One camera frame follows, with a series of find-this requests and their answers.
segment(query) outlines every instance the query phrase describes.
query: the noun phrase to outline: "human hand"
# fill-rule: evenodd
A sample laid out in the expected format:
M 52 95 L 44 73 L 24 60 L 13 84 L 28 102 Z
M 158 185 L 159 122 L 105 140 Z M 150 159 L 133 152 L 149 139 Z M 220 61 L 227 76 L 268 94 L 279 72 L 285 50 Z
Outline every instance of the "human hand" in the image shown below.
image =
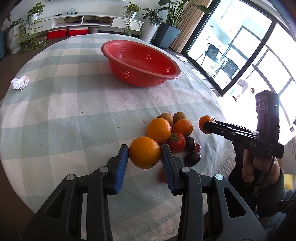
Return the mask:
M 244 151 L 244 160 L 242 168 L 242 178 L 246 183 L 251 183 L 254 180 L 254 168 L 268 173 L 272 160 L 262 156 L 256 156 L 252 160 L 251 152 L 249 150 Z M 266 178 L 265 183 L 263 183 L 262 188 L 266 188 L 271 184 L 275 184 L 279 179 L 281 170 L 276 158 L 274 158 L 274 163 Z

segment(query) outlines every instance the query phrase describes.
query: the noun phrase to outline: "glass door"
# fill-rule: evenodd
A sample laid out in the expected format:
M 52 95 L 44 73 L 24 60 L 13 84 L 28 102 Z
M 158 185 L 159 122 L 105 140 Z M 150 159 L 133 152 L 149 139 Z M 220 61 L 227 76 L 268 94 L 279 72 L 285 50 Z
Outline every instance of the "glass door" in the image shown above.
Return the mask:
M 272 20 L 251 5 L 220 0 L 182 54 L 223 96 L 253 62 L 273 28 Z
M 267 43 L 241 77 L 255 89 L 255 93 L 269 90 L 279 95 L 281 143 L 288 143 L 295 136 L 295 133 L 290 131 L 291 125 L 296 120 L 295 55 L 296 42 L 285 29 L 276 24 Z M 257 120 L 250 120 L 252 121 L 254 124 L 257 123 Z

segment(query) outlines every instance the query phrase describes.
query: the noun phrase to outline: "tomato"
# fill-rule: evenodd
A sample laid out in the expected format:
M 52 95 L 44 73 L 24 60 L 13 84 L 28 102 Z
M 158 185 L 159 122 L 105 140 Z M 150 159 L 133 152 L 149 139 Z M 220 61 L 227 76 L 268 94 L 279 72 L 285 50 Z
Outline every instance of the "tomato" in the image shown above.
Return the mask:
M 203 128 L 203 125 L 204 125 L 207 121 L 216 123 L 214 119 L 213 119 L 212 117 L 210 117 L 209 115 L 204 115 L 203 117 L 201 117 L 200 120 L 199 120 L 199 122 L 198 122 L 198 126 L 200 127 L 200 130 L 201 130 L 203 133 L 205 133 L 205 134 L 211 134 L 211 132 L 208 132 L 208 131 L 206 131 L 206 130 Z
M 163 167 L 162 167 L 162 169 L 160 170 L 160 179 L 161 179 L 162 182 L 164 182 L 164 183 L 167 184 L 167 180 L 166 180 L 166 178 L 165 178 L 165 171 L 164 171 Z
M 184 150 L 186 141 L 182 134 L 172 133 L 170 138 L 167 140 L 167 144 L 172 153 L 179 153 Z

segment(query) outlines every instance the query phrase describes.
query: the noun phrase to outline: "blue flower pot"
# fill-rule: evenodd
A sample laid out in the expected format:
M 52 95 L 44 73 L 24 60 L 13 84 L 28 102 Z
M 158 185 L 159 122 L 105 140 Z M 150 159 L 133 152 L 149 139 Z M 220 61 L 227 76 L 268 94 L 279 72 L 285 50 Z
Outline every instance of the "blue flower pot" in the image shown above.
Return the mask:
M 166 23 L 162 23 L 157 30 L 154 45 L 159 48 L 167 49 L 180 32 L 180 30 L 173 28 Z
M 0 32 L 0 59 L 7 54 L 7 29 Z

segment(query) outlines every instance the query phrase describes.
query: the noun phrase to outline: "crumpled tissue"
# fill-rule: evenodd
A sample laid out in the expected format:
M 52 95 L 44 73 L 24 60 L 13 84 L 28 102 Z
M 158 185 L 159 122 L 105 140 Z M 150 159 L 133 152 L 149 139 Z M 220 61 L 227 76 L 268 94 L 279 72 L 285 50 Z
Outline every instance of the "crumpled tissue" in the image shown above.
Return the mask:
M 23 90 L 24 87 L 26 87 L 29 83 L 29 77 L 28 76 L 25 76 L 23 75 L 21 78 L 17 79 L 17 78 L 14 78 L 12 81 L 11 81 L 12 85 L 13 85 L 13 89 L 14 90 L 17 90 L 20 88 L 20 91 Z

